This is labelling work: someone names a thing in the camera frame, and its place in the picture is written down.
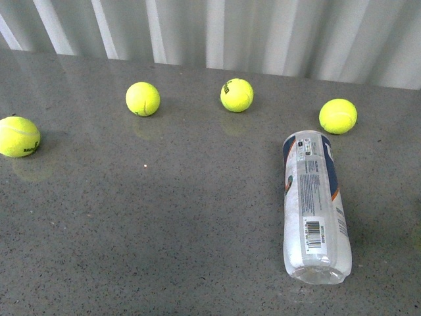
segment barcode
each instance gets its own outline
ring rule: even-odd
[[[307,246],[310,249],[322,247],[322,237],[320,235],[319,222],[307,222],[305,224],[305,235]]]

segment countertop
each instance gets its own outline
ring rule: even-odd
[[[254,88],[223,108],[231,78]],[[161,106],[137,117],[128,87]],[[328,135],[353,270],[309,285],[285,271],[282,144]],[[0,51],[0,117],[42,139],[0,157],[0,315],[421,315],[421,93],[226,70]]]

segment can bottom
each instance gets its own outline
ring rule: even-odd
[[[339,284],[346,277],[334,268],[315,265],[295,269],[291,276],[309,284]]]

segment tennis ball seam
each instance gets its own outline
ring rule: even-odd
[[[16,127],[13,127],[13,126],[10,126],[10,125],[0,125],[0,128],[10,128],[11,130],[14,130],[16,133],[27,135],[27,136],[38,136],[39,135],[39,132],[34,132],[34,133],[25,132],[23,130],[20,130],[20,129],[18,129]]]

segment tennis ball can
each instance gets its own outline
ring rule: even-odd
[[[283,145],[284,263],[309,284],[339,284],[352,266],[341,193],[329,139],[312,130]]]

